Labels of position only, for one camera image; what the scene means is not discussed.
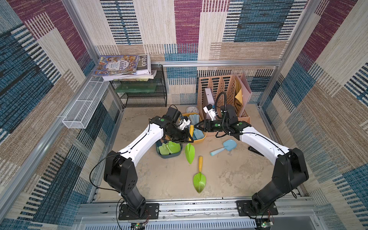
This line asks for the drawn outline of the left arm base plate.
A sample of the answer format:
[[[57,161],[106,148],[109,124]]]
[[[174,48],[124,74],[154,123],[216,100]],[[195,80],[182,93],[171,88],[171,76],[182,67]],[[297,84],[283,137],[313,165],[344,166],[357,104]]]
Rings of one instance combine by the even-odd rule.
[[[137,210],[131,208],[128,204],[121,204],[119,205],[118,220],[158,219],[159,211],[159,203],[148,203]]]

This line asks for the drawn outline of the green shovel yellow handle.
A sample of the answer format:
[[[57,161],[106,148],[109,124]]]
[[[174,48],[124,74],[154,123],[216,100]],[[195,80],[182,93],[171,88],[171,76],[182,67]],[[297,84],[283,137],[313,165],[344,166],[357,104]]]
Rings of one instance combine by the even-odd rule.
[[[177,154],[181,151],[182,147],[181,147],[181,144],[179,143],[174,143],[172,141],[169,141],[167,144],[166,144],[168,150],[169,150],[169,153],[170,154]]]
[[[195,149],[194,149],[194,146],[192,144],[194,142],[193,134],[194,134],[194,125],[190,125],[189,126],[187,145],[185,147],[185,155],[186,155],[186,159],[187,159],[189,164],[192,164],[193,160],[195,158]]]
[[[198,193],[201,193],[204,190],[207,182],[206,176],[202,173],[202,168],[203,168],[203,157],[199,156],[198,173],[195,174],[193,178],[193,185]]]

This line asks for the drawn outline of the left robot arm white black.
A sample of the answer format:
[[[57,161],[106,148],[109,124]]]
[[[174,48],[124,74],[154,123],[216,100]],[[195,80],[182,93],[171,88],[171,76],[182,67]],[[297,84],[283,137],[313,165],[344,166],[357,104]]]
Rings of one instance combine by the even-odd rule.
[[[125,148],[106,156],[103,179],[122,196],[134,217],[142,217],[146,209],[146,199],[137,188],[137,164],[151,146],[166,136],[174,143],[192,143],[189,125],[188,117],[169,107],[162,117],[150,119],[145,130]]]

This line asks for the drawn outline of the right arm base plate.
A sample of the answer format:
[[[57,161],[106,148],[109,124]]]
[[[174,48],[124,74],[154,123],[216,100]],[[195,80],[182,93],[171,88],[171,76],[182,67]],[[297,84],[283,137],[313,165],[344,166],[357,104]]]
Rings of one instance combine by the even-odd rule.
[[[279,214],[275,202],[268,205],[262,205],[258,204],[253,200],[237,200],[235,203],[237,206],[239,216],[242,217],[247,216],[251,218],[256,218],[256,217],[264,217],[269,213],[271,215]]]

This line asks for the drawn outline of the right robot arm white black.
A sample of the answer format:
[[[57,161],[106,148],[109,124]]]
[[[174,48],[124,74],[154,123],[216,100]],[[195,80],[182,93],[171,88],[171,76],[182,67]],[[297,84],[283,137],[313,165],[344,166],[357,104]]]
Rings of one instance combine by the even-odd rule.
[[[251,200],[238,204],[239,215],[258,216],[271,212],[277,215],[275,201],[292,192],[309,179],[303,152],[285,147],[258,132],[251,124],[240,121],[231,105],[220,107],[217,115],[215,107],[208,104],[203,111],[209,116],[195,125],[204,132],[224,132],[248,144],[253,153],[266,157],[274,166],[271,181],[252,196]]]

